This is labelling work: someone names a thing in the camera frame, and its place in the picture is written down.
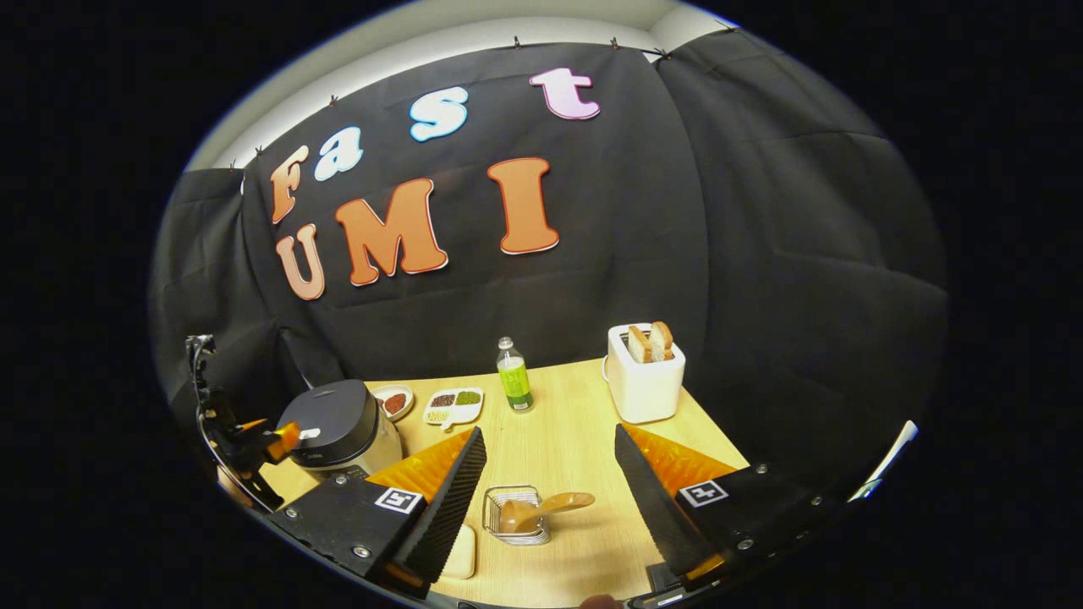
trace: sectioned dish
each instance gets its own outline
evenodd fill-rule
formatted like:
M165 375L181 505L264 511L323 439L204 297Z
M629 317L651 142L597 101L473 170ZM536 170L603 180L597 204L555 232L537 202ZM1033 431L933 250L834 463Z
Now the sectioned dish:
M459 387L436 391L429 398L421 415L430 425L440 425L445 430L457 423L470 423L481 414L485 392L480 387Z

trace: orange letter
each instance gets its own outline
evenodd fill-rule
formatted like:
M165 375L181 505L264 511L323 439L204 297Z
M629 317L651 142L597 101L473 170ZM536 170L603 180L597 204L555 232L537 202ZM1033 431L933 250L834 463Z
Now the orange letter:
M274 184L274 213L271 215L271 222L277 224L293 209L293 197L289 191L296 191L301 184L301 168L297 165L309 158L309 146L301 146L289 155L286 163L278 166L271 174L271 183Z
M368 261L367 250L383 273L395 274L399 244L403 246L403 271L423 273L447 264L447 254L436 245L429 219L432 180L421 178L399 184L388 205L388 221L381 222L373 208L358 198L339 207L335 219L345 229L345 243L353 261L350 282L368 285L380 277Z
M500 239L505 254L527 254L554 247L557 231L545 220L542 199L542 174L549 164L542 158L513 158L488 168L488 177L500 184L504 221L508 233Z
M282 267L286 270L286 280L289 287L293 288L293 294L304 300L315 300L324 293L324 268L319 264L319 254L316 251L316 225L305 224L298 229L297 241L304 246L304 256L309 259L309 270L312 278L304 281L301 278L301 271L297 268L297 256L293 255L293 237L286 237L274 246L282 258Z

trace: rice cooker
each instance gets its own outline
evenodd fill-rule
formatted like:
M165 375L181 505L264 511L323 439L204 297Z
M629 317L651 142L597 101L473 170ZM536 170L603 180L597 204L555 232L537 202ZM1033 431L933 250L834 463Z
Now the rice cooker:
M301 393L286 407L278 428L291 420L301 427L301 436L290 458L321 478L357 472L367 477L403 458L399 429L361 380L339 380Z

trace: letter s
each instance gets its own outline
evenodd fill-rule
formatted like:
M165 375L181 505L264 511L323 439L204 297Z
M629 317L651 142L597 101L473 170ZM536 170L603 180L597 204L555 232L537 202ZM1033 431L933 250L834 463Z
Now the letter s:
M467 121L467 108L462 104L468 98L467 90L461 87L422 95L409 108L409 117L418 121L410 127L409 134L425 142L454 133Z

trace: white toaster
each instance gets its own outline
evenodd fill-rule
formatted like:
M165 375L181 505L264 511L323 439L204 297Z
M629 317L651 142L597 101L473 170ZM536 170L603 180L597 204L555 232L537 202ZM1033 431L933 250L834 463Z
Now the white toaster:
M651 334L651 324L631 324ZM616 412L627 423L669 418L677 412L684 380L684 353L676 344L674 359L640 364L628 351L628 325L609 331L609 353L602 359L602 378L609 383Z

